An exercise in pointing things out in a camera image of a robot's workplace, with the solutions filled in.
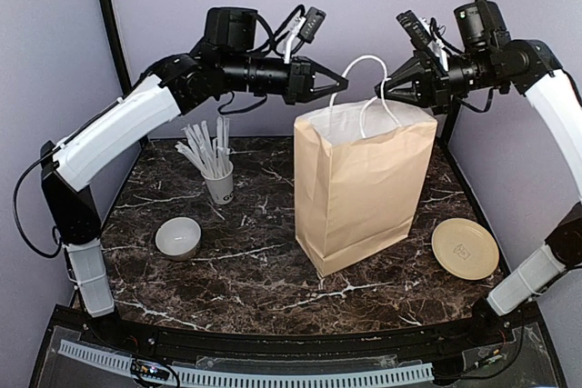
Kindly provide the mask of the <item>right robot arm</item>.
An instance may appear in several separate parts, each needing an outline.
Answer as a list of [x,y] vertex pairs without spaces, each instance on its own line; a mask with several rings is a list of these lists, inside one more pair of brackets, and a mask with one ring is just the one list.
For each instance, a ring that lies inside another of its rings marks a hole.
[[477,198],[508,273],[477,302],[464,337],[482,346],[497,316],[544,295],[581,265],[581,14],[573,0],[448,5],[443,58],[417,43],[433,10],[388,7],[377,18],[389,58],[389,102],[434,116],[437,139]]

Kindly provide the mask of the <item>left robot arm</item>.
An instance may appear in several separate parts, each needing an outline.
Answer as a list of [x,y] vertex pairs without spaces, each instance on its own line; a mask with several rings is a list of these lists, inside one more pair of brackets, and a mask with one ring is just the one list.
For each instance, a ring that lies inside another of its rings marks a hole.
[[41,188],[62,237],[92,331],[109,348],[128,340],[127,326],[111,313],[114,298],[102,254],[101,219],[90,183],[106,165],[157,127],[209,98],[234,92],[262,99],[279,95],[306,104],[344,91],[348,81],[298,55],[313,42],[325,12],[300,5],[280,26],[279,38],[257,10],[213,7],[203,37],[187,53],[150,65],[131,92],[68,137],[41,150]]

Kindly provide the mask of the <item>brown paper bag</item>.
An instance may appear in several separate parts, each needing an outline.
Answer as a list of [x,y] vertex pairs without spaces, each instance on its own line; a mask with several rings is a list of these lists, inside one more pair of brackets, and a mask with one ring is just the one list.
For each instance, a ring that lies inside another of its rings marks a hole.
[[319,275],[407,238],[436,132],[431,114],[376,96],[296,118],[295,236]]

